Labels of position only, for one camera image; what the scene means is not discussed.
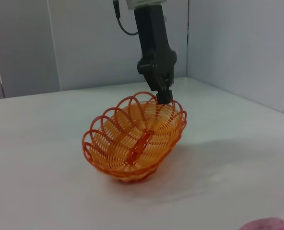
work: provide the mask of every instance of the woven basket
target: woven basket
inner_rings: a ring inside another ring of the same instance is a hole
[[[139,102],[138,95],[151,98]],[[127,106],[120,109],[123,103]],[[99,129],[94,128],[96,124],[100,124]],[[105,174],[124,182],[140,181],[157,170],[180,140],[186,124],[187,112],[178,102],[158,105],[154,95],[140,92],[92,122],[82,139],[83,153]]]

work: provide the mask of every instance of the pink object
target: pink object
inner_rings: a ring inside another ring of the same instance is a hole
[[[246,224],[240,230],[284,230],[284,220],[279,218],[259,219]]]

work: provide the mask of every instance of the black cable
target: black cable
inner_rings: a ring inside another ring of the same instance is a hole
[[[122,26],[122,23],[120,21],[120,17],[121,17],[121,14],[120,14],[120,11],[119,11],[119,2],[118,0],[113,0],[113,6],[114,6],[114,11],[115,11],[115,16],[117,17],[117,20],[118,20],[118,24],[119,26],[121,27],[122,31],[127,34],[127,35],[130,35],[130,36],[135,36],[138,34],[138,32],[135,32],[135,33],[129,33],[127,30],[124,29],[124,27]]]
[[[118,18],[118,24],[119,24],[119,26],[121,27],[122,31],[124,31],[125,34],[130,35],[130,36],[135,36],[135,35],[138,34],[138,32],[129,33],[128,31],[126,31],[126,30],[124,29],[124,27],[122,26],[122,23],[121,23],[121,21],[119,20],[119,18]]]

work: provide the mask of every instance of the white table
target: white table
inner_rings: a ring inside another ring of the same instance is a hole
[[[146,83],[0,100],[0,230],[237,230],[284,218],[284,115],[191,79],[183,138],[141,184],[83,157],[92,119]]]

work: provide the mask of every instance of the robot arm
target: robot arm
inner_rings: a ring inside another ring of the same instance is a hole
[[[127,0],[128,8],[134,9],[142,49],[137,69],[143,74],[151,91],[158,91],[158,104],[168,104],[173,99],[170,87],[174,82],[174,65],[177,61],[176,52],[171,50],[166,35],[161,6],[165,1]]]

